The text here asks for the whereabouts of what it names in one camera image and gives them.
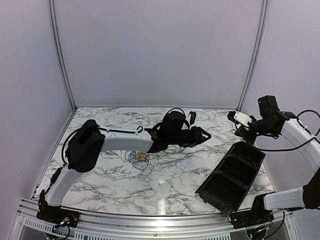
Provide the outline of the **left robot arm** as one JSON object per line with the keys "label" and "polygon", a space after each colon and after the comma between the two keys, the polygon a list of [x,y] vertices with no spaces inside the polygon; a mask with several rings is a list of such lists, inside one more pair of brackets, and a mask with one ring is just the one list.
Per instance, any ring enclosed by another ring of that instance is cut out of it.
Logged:
{"label": "left robot arm", "polygon": [[192,111],[186,116],[173,109],[153,127],[138,126],[135,130],[101,127],[94,119],[87,120],[63,143],[63,165],[52,175],[49,187],[41,191],[39,212],[53,223],[60,222],[64,216],[60,207],[65,195],[81,174],[95,168],[101,152],[139,151],[152,154],[165,151],[169,146],[193,148],[208,141],[211,134],[194,125],[196,115]]}

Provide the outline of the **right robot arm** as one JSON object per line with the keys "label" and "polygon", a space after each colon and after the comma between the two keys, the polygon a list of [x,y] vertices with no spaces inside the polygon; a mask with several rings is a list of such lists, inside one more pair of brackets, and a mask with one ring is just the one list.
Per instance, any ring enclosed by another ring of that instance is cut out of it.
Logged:
{"label": "right robot arm", "polygon": [[298,115],[281,111],[276,97],[265,95],[258,100],[261,119],[256,120],[238,110],[230,111],[227,118],[235,125],[235,135],[253,147],[259,136],[277,139],[283,137],[292,144],[291,151],[299,151],[313,170],[310,181],[301,187],[259,195],[248,212],[247,219],[258,224],[267,216],[267,211],[320,208],[320,140],[308,130]]}

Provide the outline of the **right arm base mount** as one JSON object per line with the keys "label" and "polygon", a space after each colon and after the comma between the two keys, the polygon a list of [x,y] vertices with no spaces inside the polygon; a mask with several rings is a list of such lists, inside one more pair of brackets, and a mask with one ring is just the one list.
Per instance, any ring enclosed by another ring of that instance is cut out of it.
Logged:
{"label": "right arm base mount", "polygon": [[234,229],[251,227],[274,220],[273,211],[265,209],[265,196],[266,194],[256,196],[250,209],[237,211],[230,215],[229,222],[233,225]]}

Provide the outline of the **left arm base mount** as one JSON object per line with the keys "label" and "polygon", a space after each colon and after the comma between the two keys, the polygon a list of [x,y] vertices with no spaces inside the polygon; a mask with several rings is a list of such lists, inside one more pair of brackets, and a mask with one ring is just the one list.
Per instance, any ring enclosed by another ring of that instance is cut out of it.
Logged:
{"label": "left arm base mount", "polygon": [[80,213],[74,210],[61,208],[61,206],[50,206],[45,198],[48,191],[48,189],[43,189],[40,192],[36,218],[56,225],[61,225],[63,220],[68,218],[66,224],[72,228],[77,227]]}

